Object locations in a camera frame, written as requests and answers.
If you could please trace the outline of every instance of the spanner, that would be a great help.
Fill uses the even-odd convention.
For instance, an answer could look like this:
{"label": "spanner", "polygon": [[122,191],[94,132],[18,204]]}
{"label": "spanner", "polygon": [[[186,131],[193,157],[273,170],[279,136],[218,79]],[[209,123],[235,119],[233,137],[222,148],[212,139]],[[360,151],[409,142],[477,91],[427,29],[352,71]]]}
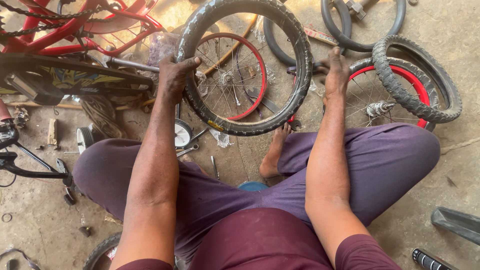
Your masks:
{"label": "spanner", "polygon": [[188,153],[188,152],[190,152],[190,151],[192,151],[192,150],[197,150],[197,149],[198,149],[198,144],[194,144],[191,148],[186,149],[186,150],[183,150],[182,152],[179,152],[179,153],[177,154],[177,158],[178,158],[179,156],[183,155],[183,154],[186,154],[186,153]]}
{"label": "spanner", "polygon": [[[256,87],[252,87],[252,88],[253,88],[253,92],[250,91],[250,89],[248,89],[247,91],[248,95],[251,98],[258,98],[258,94],[260,93],[258,88]],[[271,100],[269,100],[266,97],[263,97],[261,102],[273,113],[277,113],[280,110],[280,108],[275,103],[273,103]],[[293,119],[293,117],[294,116],[292,116],[292,118],[290,118],[287,123],[292,127],[294,131],[297,131],[297,127],[301,128],[301,123],[299,120]]]}

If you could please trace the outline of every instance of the bicycle tire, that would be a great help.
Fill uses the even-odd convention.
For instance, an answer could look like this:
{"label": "bicycle tire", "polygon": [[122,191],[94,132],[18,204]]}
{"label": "bicycle tire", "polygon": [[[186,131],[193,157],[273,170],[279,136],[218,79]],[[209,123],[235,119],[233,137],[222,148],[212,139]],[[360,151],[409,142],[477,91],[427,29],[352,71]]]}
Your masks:
{"label": "bicycle tire", "polygon": [[[342,9],[337,7],[335,4],[335,8],[340,14],[340,18],[342,19],[342,33],[349,37],[352,34],[352,19],[350,18],[350,13],[348,13],[348,8]],[[295,66],[297,63],[295,59],[288,56],[282,48],[278,45],[273,35],[273,24],[267,18],[264,18],[264,34],[265,34],[265,41],[268,44],[268,47],[272,51],[272,53],[286,66]],[[340,54],[345,55],[346,49],[345,47],[340,48]],[[313,63],[314,66],[323,66],[320,62]]]}
{"label": "bicycle tire", "polygon": [[[430,106],[435,106],[436,104],[438,104],[439,102],[438,93],[435,90],[435,86],[432,84],[432,81],[430,80],[430,78],[427,76],[425,72],[423,72],[416,65],[408,61],[405,61],[403,59],[388,57],[387,60],[390,66],[393,65],[412,73],[421,82],[421,84],[425,87],[425,91],[427,92]],[[374,66],[372,58],[365,58],[362,60],[358,60],[355,63],[350,65],[350,74],[352,74],[353,76],[353,74],[355,74],[356,72],[370,66]],[[431,122],[427,122],[423,128],[429,131],[433,131],[433,129],[435,128],[435,124]]]}
{"label": "bicycle tire", "polygon": [[[322,9],[322,17],[327,27],[328,31],[332,34],[332,36],[341,44],[342,46],[359,52],[371,52],[375,43],[372,44],[361,44],[356,41],[351,40],[346,35],[342,34],[338,27],[335,25],[332,15],[330,14],[330,10],[328,9],[328,2],[331,0],[321,0],[321,9]],[[343,2],[343,0],[333,0],[336,3],[336,6],[341,9],[347,9],[347,5]],[[396,18],[393,23],[392,28],[388,31],[387,36],[389,35],[396,35],[400,28],[402,27],[403,21],[405,19],[405,13],[407,10],[407,0],[397,0],[396,1]]]}
{"label": "bicycle tire", "polygon": [[83,270],[94,270],[98,259],[100,259],[100,257],[109,249],[119,245],[121,233],[122,232],[114,233],[99,243],[85,260]]}
{"label": "bicycle tire", "polygon": [[298,110],[307,95],[312,78],[312,53],[307,34],[296,16],[281,2],[272,0],[212,0],[197,8],[182,29],[175,51],[176,62],[193,57],[197,44],[208,27],[228,15],[248,12],[263,15],[280,25],[294,44],[299,70],[297,80],[285,105],[275,115],[254,123],[230,121],[214,114],[203,103],[193,74],[188,76],[184,98],[197,116],[211,127],[226,134],[253,136],[273,131],[285,123]]}
{"label": "bicycle tire", "polygon": [[[425,71],[437,84],[445,101],[445,110],[435,109],[414,98],[392,75],[388,65],[386,51],[395,48],[405,52],[418,61],[420,69]],[[386,36],[381,38],[373,48],[373,64],[390,95],[413,115],[432,123],[448,123],[455,120],[462,112],[462,100],[458,90],[442,66],[422,47],[415,42],[400,36]]]}

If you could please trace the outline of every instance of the red rim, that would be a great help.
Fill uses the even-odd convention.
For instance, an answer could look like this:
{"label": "red rim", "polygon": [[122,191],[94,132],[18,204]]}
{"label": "red rim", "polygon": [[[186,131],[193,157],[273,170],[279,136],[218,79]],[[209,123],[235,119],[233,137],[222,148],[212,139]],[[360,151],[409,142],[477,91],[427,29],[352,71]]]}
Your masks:
{"label": "red rim", "polygon": [[[410,84],[412,84],[413,88],[415,89],[415,91],[419,95],[419,100],[421,102],[427,104],[428,106],[430,106],[430,99],[428,97],[427,91],[425,90],[425,86],[423,86],[423,84],[420,82],[420,80],[415,75],[413,75],[411,72],[409,72],[409,71],[407,71],[403,68],[399,68],[397,66],[390,65],[390,68],[392,68],[392,71],[394,73],[404,77]],[[349,81],[351,79],[355,78],[356,76],[358,76],[359,74],[362,74],[364,72],[371,71],[371,70],[375,70],[375,67],[373,65],[368,66],[366,68],[362,68],[359,71],[352,74],[350,76]],[[425,128],[426,124],[427,124],[427,121],[419,118],[419,121],[417,122],[417,126],[419,126],[421,128]]]}
{"label": "red rim", "polygon": [[236,41],[239,41],[243,45],[247,46],[247,48],[249,48],[253,52],[255,57],[257,58],[258,63],[260,65],[260,69],[262,70],[262,88],[260,89],[260,94],[258,95],[257,100],[252,104],[252,106],[250,108],[248,108],[248,110],[244,111],[242,114],[227,118],[228,120],[236,121],[236,120],[240,120],[240,119],[244,118],[245,116],[249,115],[250,113],[252,113],[258,107],[260,102],[262,101],[262,98],[264,97],[264,94],[265,94],[265,89],[267,88],[267,70],[266,70],[266,67],[265,67],[264,60],[262,59],[262,56],[260,55],[260,52],[257,50],[257,48],[251,42],[249,42],[247,39],[245,39],[244,37],[238,36],[236,34],[232,34],[232,33],[211,34],[211,35],[208,35],[208,36],[202,38],[200,40],[200,42],[198,43],[198,46],[202,45],[207,40],[211,40],[211,39],[219,38],[219,37],[232,38]]}

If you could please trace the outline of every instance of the black inner tube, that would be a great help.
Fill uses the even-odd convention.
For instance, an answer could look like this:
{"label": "black inner tube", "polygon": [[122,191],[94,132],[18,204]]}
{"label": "black inner tube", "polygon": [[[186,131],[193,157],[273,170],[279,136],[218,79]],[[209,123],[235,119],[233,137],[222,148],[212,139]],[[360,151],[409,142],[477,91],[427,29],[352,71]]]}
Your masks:
{"label": "black inner tube", "polygon": [[[324,19],[324,23],[332,34],[332,36],[339,42],[339,44],[343,47],[346,47],[350,50],[359,51],[359,52],[371,52],[375,43],[372,44],[360,44],[350,39],[349,36],[344,35],[335,25],[332,15],[330,14],[330,10],[328,9],[328,3],[332,0],[321,0],[321,8],[322,8],[322,17]],[[343,0],[333,0],[335,7],[337,10],[339,8],[348,10],[347,5],[343,2]],[[407,0],[396,0],[396,18],[393,23],[392,28],[388,32],[389,35],[396,35],[400,28],[402,27],[403,20],[405,19],[405,12],[407,10]]]}
{"label": "black inner tube", "polygon": [[[350,37],[352,33],[352,19],[350,18],[348,7],[346,5],[344,6],[337,5],[335,2],[334,2],[334,5],[342,19],[342,34],[344,34],[346,37]],[[273,54],[275,54],[275,56],[285,65],[289,67],[296,66],[297,62],[295,61],[295,59],[288,56],[276,42],[275,37],[273,35],[273,23],[267,18],[264,18],[264,34],[265,34],[265,40],[268,46],[270,47],[270,50],[272,50]],[[346,49],[347,48],[345,47],[341,47],[340,53],[342,55],[345,54]],[[323,66],[323,65],[320,62],[313,63],[313,69],[315,69],[318,66]]]}

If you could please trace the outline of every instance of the red bicycle frame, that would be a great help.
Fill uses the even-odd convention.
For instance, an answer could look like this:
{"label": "red bicycle frame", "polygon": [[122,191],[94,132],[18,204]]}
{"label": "red bicycle frame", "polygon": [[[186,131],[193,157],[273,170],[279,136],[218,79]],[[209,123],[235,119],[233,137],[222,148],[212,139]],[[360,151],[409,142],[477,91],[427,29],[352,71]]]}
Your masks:
{"label": "red bicycle frame", "polygon": [[[50,2],[50,0],[19,1],[26,5],[30,12],[35,12],[43,15],[56,15],[56,13],[45,8],[46,5]],[[87,22],[91,14],[86,14],[84,16],[74,18],[68,21],[63,19],[43,20],[34,17],[27,17],[23,26],[24,30],[37,27],[40,22],[43,22],[47,25],[58,24],[61,22],[67,23],[64,26],[54,29],[54,31],[46,34],[45,36],[37,40],[34,40],[35,34],[24,35],[18,38],[8,38],[6,44],[4,44],[5,47],[3,48],[2,52],[23,52],[38,55],[62,55],[67,53],[81,52],[87,49],[98,50],[105,55],[114,57],[126,51],[128,48],[135,45],[151,33],[163,30],[163,26],[160,23],[147,15],[147,13],[153,8],[153,6],[158,0],[137,0],[130,7],[127,7],[122,0],[115,1],[117,1],[122,6],[122,10],[117,10],[113,8],[107,9],[109,12],[112,13],[112,15],[108,16],[107,18],[116,18],[111,22]],[[85,4],[82,6],[79,12],[85,10],[94,10],[95,8],[97,8],[98,5],[107,7],[108,3],[106,0],[86,0]],[[80,44],[47,48],[48,46],[53,45],[62,39],[66,39],[70,42],[74,41],[74,35],[82,28],[82,26],[84,27],[84,29],[89,29],[88,32],[93,34],[107,34],[127,29],[138,21],[141,21],[142,26],[145,30],[139,33],[134,39],[112,51],[107,51],[103,49],[97,43],[87,37],[85,37],[85,48]]]}

